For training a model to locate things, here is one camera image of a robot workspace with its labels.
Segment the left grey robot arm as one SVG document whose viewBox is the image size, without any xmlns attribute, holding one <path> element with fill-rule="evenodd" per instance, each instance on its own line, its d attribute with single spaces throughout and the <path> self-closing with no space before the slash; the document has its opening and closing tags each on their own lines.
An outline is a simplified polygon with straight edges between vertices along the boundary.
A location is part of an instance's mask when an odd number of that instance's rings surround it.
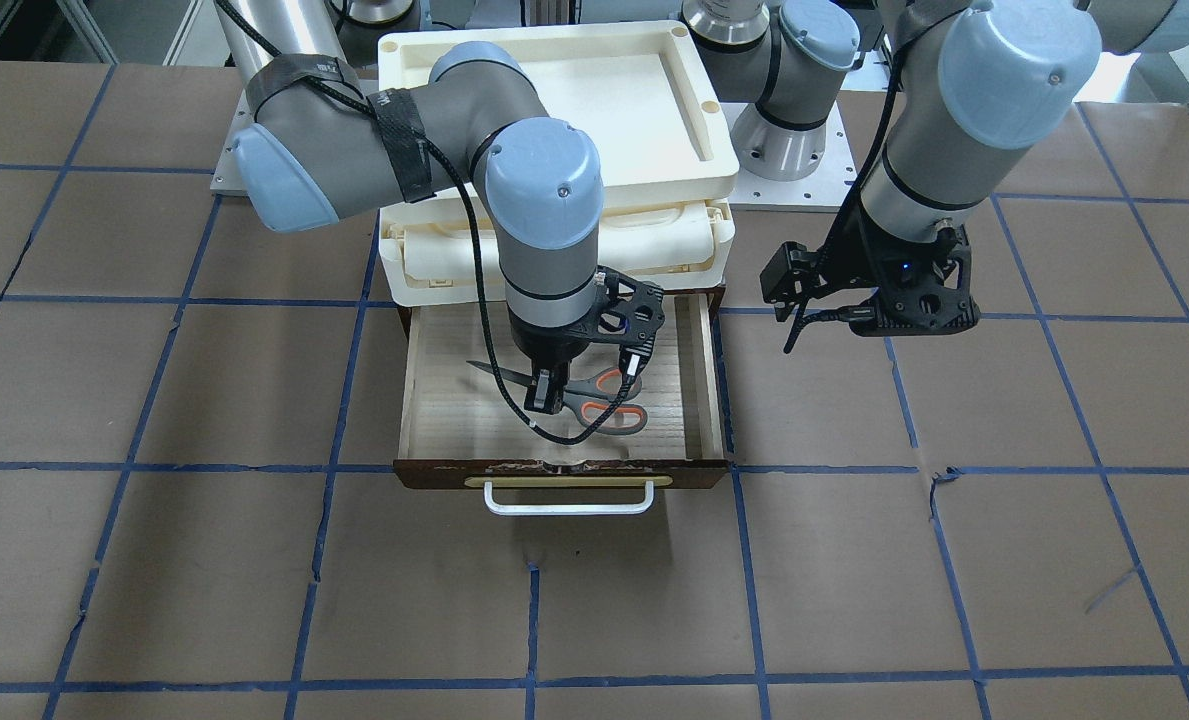
<svg viewBox="0 0 1189 720">
<path fill-rule="evenodd" d="M 814 322 L 858 336 L 954 334 L 979 323 L 965 217 L 1059 126 L 1101 53 L 1189 44 L 1189 1 L 881 1 L 891 81 L 876 137 L 826 241 L 787 241 L 760 273 L 789 345 Z M 744 110 L 741 168 L 814 170 L 826 120 L 862 50 L 831 1 L 685 1 L 719 99 Z"/>
</svg>

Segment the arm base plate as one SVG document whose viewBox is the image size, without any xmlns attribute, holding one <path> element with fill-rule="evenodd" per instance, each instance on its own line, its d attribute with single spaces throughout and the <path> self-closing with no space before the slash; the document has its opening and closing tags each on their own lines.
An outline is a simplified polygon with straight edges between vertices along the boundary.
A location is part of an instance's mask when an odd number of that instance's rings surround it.
<svg viewBox="0 0 1189 720">
<path fill-rule="evenodd" d="M 229 116 L 229 128 L 225 133 L 222 151 L 219 152 L 216 165 L 210 179 L 210 191 L 220 196 L 246 197 L 245 181 L 237 165 L 233 147 L 239 131 L 250 127 L 252 115 L 245 91 L 239 91 L 234 113 Z"/>
<path fill-rule="evenodd" d="M 860 163 L 853 158 L 837 106 L 826 122 L 801 137 L 770 128 L 753 140 L 768 140 L 769 149 L 754 146 L 740 135 L 740 116 L 759 120 L 753 105 L 722 105 L 728 131 L 742 169 L 728 204 L 735 209 L 836 213 L 856 178 Z"/>
</svg>

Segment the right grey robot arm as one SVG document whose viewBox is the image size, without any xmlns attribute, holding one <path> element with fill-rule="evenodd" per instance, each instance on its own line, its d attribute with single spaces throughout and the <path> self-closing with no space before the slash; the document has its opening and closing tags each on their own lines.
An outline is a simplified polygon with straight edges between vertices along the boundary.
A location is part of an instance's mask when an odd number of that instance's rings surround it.
<svg viewBox="0 0 1189 720">
<path fill-rule="evenodd" d="M 556 331 L 597 302 L 604 184 L 589 135 L 551 116 L 517 61 L 490 42 L 454 45 L 424 86 L 367 95 L 338 51 L 279 49 L 233 4 L 218 8 L 268 55 L 246 88 L 254 122 L 232 149 L 262 222 L 307 230 L 474 190 L 512 337 L 533 364 L 526 409 L 558 413 L 585 343 Z"/>
</svg>

